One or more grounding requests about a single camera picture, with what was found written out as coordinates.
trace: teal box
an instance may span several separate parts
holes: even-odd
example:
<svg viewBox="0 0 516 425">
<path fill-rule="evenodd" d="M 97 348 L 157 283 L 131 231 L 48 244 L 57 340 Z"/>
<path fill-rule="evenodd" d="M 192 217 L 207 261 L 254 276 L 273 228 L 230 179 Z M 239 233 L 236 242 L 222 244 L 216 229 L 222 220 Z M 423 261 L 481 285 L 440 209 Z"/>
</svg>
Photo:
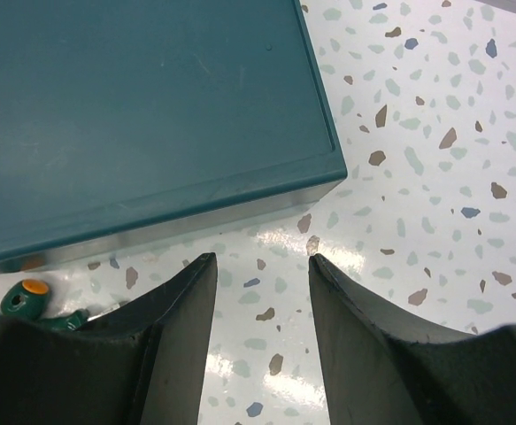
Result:
<svg viewBox="0 0 516 425">
<path fill-rule="evenodd" d="M 298 1 L 0 2 L 0 264 L 309 203 L 345 176 Z"/>
</svg>

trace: speckled floor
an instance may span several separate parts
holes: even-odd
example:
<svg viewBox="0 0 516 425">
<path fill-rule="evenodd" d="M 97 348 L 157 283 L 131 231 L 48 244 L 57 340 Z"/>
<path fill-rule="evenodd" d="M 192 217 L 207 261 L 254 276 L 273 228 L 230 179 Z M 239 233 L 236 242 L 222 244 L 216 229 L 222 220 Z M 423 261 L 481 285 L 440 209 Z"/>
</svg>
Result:
<svg viewBox="0 0 516 425">
<path fill-rule="evenodd" d="M 205 251 L 219 291 L 203 424 L 327 424 L 308 293 L 321 252 L 410 312 L 516 322 L 516 15 L 472 0 L 304 0 L 350 177 L 307 212 L 36 273 L 50 313 L 136 298 Z M 0 297 L 19 276 L 0 276 Z"/>
</svg>

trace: orange button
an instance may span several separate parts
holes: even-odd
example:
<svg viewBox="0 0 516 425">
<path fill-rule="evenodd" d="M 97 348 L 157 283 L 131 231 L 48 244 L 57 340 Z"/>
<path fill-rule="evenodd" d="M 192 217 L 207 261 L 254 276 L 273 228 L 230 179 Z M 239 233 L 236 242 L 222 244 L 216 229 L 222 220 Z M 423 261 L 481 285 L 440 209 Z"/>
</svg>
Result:
<svg viewBox="0 0 516 425">
<path fill-rule="evenodd" d="M 36 279 L 26 279 L 25 281 L 22 281 L 21 286 L 23 286 L 27 292 L 31 292 L 32 294 L 45 295 L 49 292 L 49 286 L 47 286 L 47 283 L 37 281 Z"/>
</svg>

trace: brown speck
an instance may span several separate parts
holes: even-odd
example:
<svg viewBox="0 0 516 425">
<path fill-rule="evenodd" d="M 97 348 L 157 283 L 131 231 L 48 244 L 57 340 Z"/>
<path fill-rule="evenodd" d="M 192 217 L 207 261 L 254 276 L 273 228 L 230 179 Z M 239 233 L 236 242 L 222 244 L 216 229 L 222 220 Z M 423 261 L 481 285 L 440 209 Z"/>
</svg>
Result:
<svg viewBox="0 0 516 425">
<path fill-rule="evenodd" d="M 456 142 L 457 139 L 458 136 L 456 135 L 456 130 L 453 127 L 446 132 L 446 135 L 444 135 L 441 144 L 438 145 L 438 149 L 450 148 L 454 144 L 454 142 Z"/>
<path fill-rule="evenodd" d="M 304 215 L 301 220 L 297 223 L 297 228 L 301 233 L 307 233 L 309 231 L 309 227 L 311 226 L 311 218 L 310 214 Z"/>
<path fill-rule="evenodd" d="M 375 126 L 377 128 L 385 127 L 385 121 L 388 118 L 388 106 L 385 104 L 378 113 L 375 114 Z"/>
<path fill-rule="evenodd" d="M 497 280 L 497 282 L 500 285 L 509 285 L 511 282 L 513 282 L 513 279 L 510 275 L 502 273 L 502 272 L 491 272 L 494 276 L 494 279 Z"/>
<path fill-rule="evenodd" d="M 307 255 L 309 257 L 317 253 L 317 251 L 319 250 L 319 242 L 320 238 L 318 236 L 313 235 L 309 238 L 306 245 Z"/>
<path fill-rule="evenodd" d="M 400 35 L 401 35 L 401 28 L 400 27 L 395 27 L 391 31 L 389 31 L 388 33 L 385 33 L 385 36 L 388 37 L 388 38 L 399 37 Z"/>
<path fill-rule="evenodd" d="M 273 317 L 275 317 L 275 309 L 269 307 L 265 313 L 256 316 L 256 321 L 270 321 Z"/>
<path fill-rule="evenodd" d="M 38 268 L 45 265 L 45 260 L 42 257 L 36 256 L 26 259 L 21 267 L 19 268 L 20 272 L 26 272 L 28 270 L 32 270 L 34 268 Z"/>
<path fill-rule="evenodd" d="M 496 182 L 491 183 L 491 194 L 495 199 L 504 199 L 507 197 L 507 190 L 505 190 L 502 186 L 497 184 Z"/>
<path fill-rule="evenodd" d="M 132 289 L 132 287 L 137 282 L 137 271 L 133 267 L 128 267 L 126 269 L 126 288 L 129 290 Z"/>
<path fill-rule="evenodd" d="M 96 270 L 100 267 L 100 263 L 98 261 L 95 261 L 94 263 L 89 263 L 88 268 L 89 270 Z"/>
<path fill-rule="evenodd" d="M 383 161 L 385 161 L 385 153 L 383 151 L 372 152 L 370 155 L 370 159 L 367 162 L 372 166 L 379 166 Z"/>
<path fill-rule="evenodd" d="M 271 376 L 276 376 L 280 373 L 281 368 L 283 367 L 283 356 L 280 354 L 275 354 L 272 359 L 269 361 L 269 374 Z"/>
<path fill-rule="evenodd" d="M 423 304 L 423 301 L 425 301 L 425 298 L 427 298 L 428 290 L 425 288 L 423 290 L 418 290 L 417 292 L 413 292 L 409 298 L 408 302 L 411 305 L 421 305 Z"/>
</svg>

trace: blue speck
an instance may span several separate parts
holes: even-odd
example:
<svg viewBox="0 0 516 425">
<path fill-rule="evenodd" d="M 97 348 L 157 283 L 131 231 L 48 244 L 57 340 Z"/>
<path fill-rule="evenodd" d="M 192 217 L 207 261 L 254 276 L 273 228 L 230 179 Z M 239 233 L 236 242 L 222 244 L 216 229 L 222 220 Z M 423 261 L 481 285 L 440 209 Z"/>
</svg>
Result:
<svg viewBox="0 0 516 425">
<path fill-rule="evenodd" d="M 250 416 L 251 418 L 255 418 L 256 416 L 259 416 L 261 414 L 263 408 L 264 405 L 254 401 L 251 404 L 251 406 L 246 409 L 246 412 L 248 412 L 248 416 Z"/>
<path fill-rule="evenodd" d="M 257 278 L 257 277 L 254 277 L 251 281 L 247 281 L 243 287 L 244 288 L 249 288 L 250 286 L 256 286 L 256 285 L 259 285 L 261 281 Z"/>
<path fill-rule="evenodd" d="M 405 40 L 405 48 L 407 50 L 413 50 L 418 45 L 419 45 L 419 42 L 417 41 L 416 38 L 409 38 L 409 39 Z"/>
<path fill-rule="evenodd" d="M 488 53 L 488 56 L 491 58 L 495 58 L 497 56 L 496 40 L 493 38 L 488 41 L 488 45 L 486 46 L 486 53 Z"/>
<path fill-rule="evenodd" d="M 479 213 L 481 213 L 481 211 L 478 209 L 478 208 L 470 208 L 468 206 L 465 206 L 464 208 L 462 208 L 460 210 L 460 212 L 462 213 L 462 215 L 464 215 L 467 219 L 472 219 L 473 217 L 475 217 L 476 215 L 478 215 Z"/>
<path fill-rule="evenodd" d="M 110 267 L 119 269 L 119 264 L 116 259 L 110 259 Z"/>
</svg>

